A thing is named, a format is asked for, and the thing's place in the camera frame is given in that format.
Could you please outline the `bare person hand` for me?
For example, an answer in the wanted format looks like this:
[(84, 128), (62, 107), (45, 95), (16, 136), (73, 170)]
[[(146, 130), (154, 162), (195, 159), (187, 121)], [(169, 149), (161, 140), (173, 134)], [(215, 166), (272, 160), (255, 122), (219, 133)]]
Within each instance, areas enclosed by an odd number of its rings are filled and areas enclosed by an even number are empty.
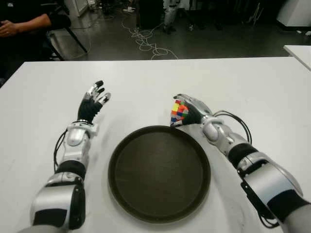
[(5, 20), (0, 22), (0, 37), (15, 36), (19, 33), (18, 24), (11, 21)]

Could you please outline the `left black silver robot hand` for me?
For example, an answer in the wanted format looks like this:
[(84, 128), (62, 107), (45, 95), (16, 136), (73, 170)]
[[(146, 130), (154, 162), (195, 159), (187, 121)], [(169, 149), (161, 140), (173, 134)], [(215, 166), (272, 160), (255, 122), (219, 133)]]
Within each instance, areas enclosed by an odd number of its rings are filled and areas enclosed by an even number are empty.
[(78, 121), (84, 121), (92, 124), (94, 117), (110, 100), (110, 93), (105, 93), (100, 97), (100, 94), (105, 91), (103, 84), (104, 82), (102, 80), (97, 81), (89, 88), (88, 91), (86, 91), (78, 109)]

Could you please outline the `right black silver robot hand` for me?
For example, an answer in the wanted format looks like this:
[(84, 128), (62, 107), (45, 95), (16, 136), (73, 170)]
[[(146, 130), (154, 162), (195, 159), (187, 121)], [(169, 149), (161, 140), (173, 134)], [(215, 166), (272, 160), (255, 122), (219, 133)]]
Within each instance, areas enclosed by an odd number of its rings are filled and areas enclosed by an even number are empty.
[(177, 94), (173, 99), (175, 103), (171, 111), (170, 121), (170, 126), (173, 128), (200, 124), (205, 116), (212, 114), (206, 104), (186, 94)]

